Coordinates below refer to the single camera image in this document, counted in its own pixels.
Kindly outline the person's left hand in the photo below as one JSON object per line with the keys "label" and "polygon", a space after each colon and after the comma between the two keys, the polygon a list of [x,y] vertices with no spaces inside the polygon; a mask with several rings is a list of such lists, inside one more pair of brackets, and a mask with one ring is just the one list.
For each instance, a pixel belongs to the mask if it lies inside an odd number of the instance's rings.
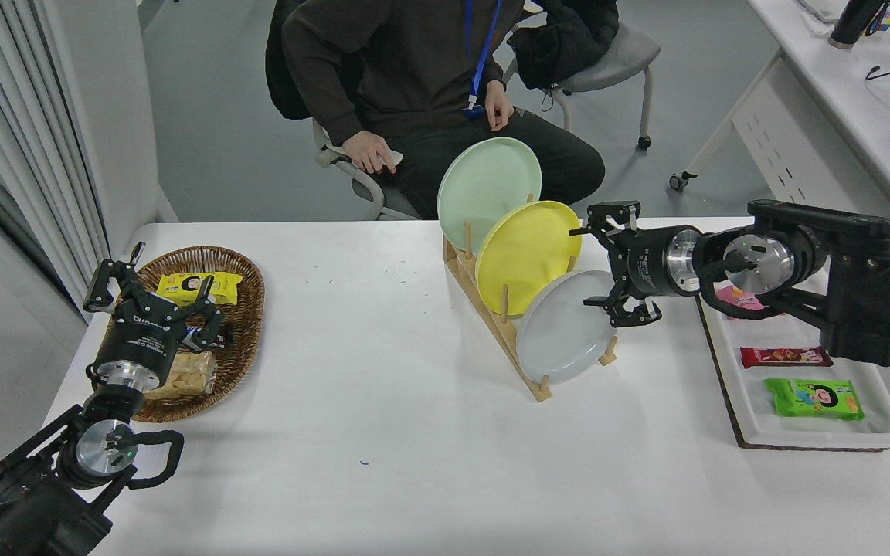
{"label": "person's left hand", "polygon": [[490,131],[501,131],[508,126],[515,106],[508,97],[504,81],[494,79],[485,86],[484,109]]}

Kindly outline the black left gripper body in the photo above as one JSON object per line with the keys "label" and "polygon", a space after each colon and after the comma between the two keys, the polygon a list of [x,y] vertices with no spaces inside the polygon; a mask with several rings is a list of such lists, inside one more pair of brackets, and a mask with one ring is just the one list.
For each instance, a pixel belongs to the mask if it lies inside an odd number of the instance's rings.
{"label": "black left gripper body", "polygon": [[183,320],[168,321],[163,314],[139,317],[114,312],[95,360],[95,370],[128,362],[149,371],[169,371],[186,334]]}

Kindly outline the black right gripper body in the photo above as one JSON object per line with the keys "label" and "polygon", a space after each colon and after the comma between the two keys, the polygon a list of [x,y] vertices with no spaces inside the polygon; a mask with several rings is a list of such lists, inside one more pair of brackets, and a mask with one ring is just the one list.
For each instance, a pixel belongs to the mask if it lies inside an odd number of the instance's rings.
{"label": "black right gripper body", "polygon": [[625,294],[633,299],[674,296],[668,275],[668,249],[674,239],[674,226],[656,229],[622,229],[609,236],[612,274],[625,276]]}

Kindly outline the person's right hand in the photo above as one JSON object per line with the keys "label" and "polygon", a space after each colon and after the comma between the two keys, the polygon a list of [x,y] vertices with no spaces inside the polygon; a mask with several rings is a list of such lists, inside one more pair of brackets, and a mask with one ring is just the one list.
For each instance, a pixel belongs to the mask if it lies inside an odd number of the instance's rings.
{"label": "person's right hand", "polygon": [[396,173],[391,148],[384,137],[371,131],[358,131],[343,141],[342,148],[353,165],[368,174],[381,174],[384,170],[388,170],[391,174]]}

